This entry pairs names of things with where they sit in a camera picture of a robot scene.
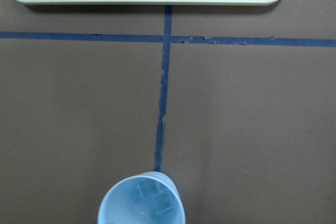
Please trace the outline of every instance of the blue painter's tape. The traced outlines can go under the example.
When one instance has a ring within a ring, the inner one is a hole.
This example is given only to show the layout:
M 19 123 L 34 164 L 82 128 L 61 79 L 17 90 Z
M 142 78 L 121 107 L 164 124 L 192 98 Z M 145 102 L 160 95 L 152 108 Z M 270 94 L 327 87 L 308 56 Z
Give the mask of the blue painter's tape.
M 163 42 L 159 35 L 123 35 L 123 34 L 70 34 L 70 33 L 25 33 L 0 32 L 0 39 L 46 39 L 79 41 L 114 41 L 114 42 Z
M 161 91 L 159 100 L 159 121 L 156 131 L 156 147 L 154 158 L 154 171 L 162 171 L 162 154 L 164 144 L 164 117 L 166 115 L 167 107 L 167 94 L 168 94 L 168 80 L 169 80 L 169 63 L 170 63 L 170 46 L 171 46 L 171 34 L 172 34 L 172 13 L 173 7 L 167 5 L 165 7 L 164 16 L 164 35 L 163 35 L 163 52 L 162 52 L 162 70 L 161 75 Z
M 336 47 L 335 39 L 295 39 L 275 37 L 211 37 L 203 36 L 171 36 L 172 27 L 166 26 L 166 36 L 170 34 L 171 43 L 214 44 L 214 45 L 250 45 L 250 46 L 292 46 L 292 47 Z M 110 42 L 151 42 L 163 43 L 161 35 L 123 35 L 123 34 L 70 34 L 70 33 L 31 33 L 0 32 L 0 39 L 45 39 L 45 40 L 81 40 Z
M 292 47 L 336 47 L 334 39 L 290 39 L 290 38 L 253 38 L 253 37 L 211 37 L 172 36 L 172 43 L 250 45 L 250 46 L 292 46 Z

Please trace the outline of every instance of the plastic cup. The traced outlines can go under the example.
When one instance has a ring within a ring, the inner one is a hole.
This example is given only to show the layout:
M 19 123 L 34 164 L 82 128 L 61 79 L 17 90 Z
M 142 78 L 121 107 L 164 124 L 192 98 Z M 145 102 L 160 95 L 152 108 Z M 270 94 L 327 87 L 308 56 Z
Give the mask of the plastic cup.
M 185 214 L 173 181 L 148 172 L 126 178 L 107 192 L 98 224 L 185 224 Z

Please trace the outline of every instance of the blue tape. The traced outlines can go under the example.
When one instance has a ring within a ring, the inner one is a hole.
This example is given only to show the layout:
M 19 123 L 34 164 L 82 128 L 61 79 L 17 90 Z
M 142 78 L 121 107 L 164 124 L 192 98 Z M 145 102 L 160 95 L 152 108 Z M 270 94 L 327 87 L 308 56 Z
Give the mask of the blue tape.
M 25 33 L 0 32 L 0 39 L 47 39 L 80 41 L 115 41 L 115 42 L 163 42 L 159 35 L 123 35 L 123 34 L 70 34 L 70 33 Z
M 164 117 L 166 115 L 167 94 L 168 94 L 168 80 L 169 80 L 169 63 L 170 63 L 170 46 L 172 38 L 172 13 L 173 6 L 167 5 L 165 7 L 164 15 L 164 35 L 163 35 L 163 52 L 162 52 L 162 70 L 161 75 L 161 90 L 159 100 L 159 121 L 156 131 L 156 147 L 154 158 L 154 171 L 162 171 L 162 154 L 164 144 Z
M 250 45 L 250 46 L 292 46 L 292 47 L 336 47 L 334 39 L 290 39 L 290 38 L 253 38 L 253 37 L 212 37 L 172 36 L 172 43 Z
M 292 47 L 336 47 L 335 39 L 295 39 L 295 38 L 291 39 L 291 38 L 275 38 L 275 37 L 266 37 L 266 38 L 212 37 L 206 39 L 203 36 L 170 36 L 170 38 L 171 43 L 174 44 L 187 43 L 187 44 L 250 45 L 250 46 L 255 45 L 255 46 L 292 46 Z M 31 33 L 31 32 L 2 31 L 0 32 L 0 39 L 45 39 L 45 40 L 162 43 L 164 40 L 164 36 L 123 35 L 123 34 Z

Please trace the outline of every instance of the cup rim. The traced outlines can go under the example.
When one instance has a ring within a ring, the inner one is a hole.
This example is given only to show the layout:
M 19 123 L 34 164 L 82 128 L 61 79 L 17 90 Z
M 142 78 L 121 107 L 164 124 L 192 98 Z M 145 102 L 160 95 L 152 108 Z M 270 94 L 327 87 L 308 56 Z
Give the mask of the cup rim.
M 150 176 L 150 175 L 144 175 L 144 174 L 139 174 L 139 175 L 135 175 L 135 176 L 131 176 L 131 177 L 128 177 L 128 178 L 125 178 L 121 181 L 119 181 L 118 183 L 116 183 L 114 186 L 112 186 L 108 192 L 105 194 L 101 204 L 100 204 L 100 207 L 99 207 L 99 211 L 98 211 L 98 224 L 102 224 L 102 221 L 101 221 L 101 213 L 102 213 L 102 209 L 103 207 L 105 206 L 106 204 L 106 199 L 107 197 L 118 187 L 120 186 L 122 183 L 128 181 L 128 180 L 132 180 L 132 179 L 136 179 L 136 178 L 148 178 L 148 179 L 152 179 L 152 180 L 156 180 L 157 182 L 161 183 L 162 185 L 164 185 L 166 188 L 169 189 L 169 191 L 174 195 L 175 199 L 177 200 L 177 203 L 179 204 L 179 210 L 180 210 L 180 213 L 181 213 L 181 216 L 182 216 L 182 222 L 181 224 L 185 224 L 185 212 L 184 212 L 184 208 L 183 208 L 183 204 L 182 204 L 182 201 L 180 199 L 180 196 L 179 194 L 176 192 L 176 190 L 174 188 L 172 188 L 169 184 L 167 184 L 166 182 L 160 180 L 159 178 L 156 178 L 154 176 Z

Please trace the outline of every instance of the light blue cup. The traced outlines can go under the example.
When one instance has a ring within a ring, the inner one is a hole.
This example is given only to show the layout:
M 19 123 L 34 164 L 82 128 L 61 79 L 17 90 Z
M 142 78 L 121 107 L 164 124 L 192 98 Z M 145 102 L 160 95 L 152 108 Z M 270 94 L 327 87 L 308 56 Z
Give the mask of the light blue cup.
M 126 178 L 107 192 L 98 224 L 185 224 L 185 214 L 173 181 L 148 172 Z

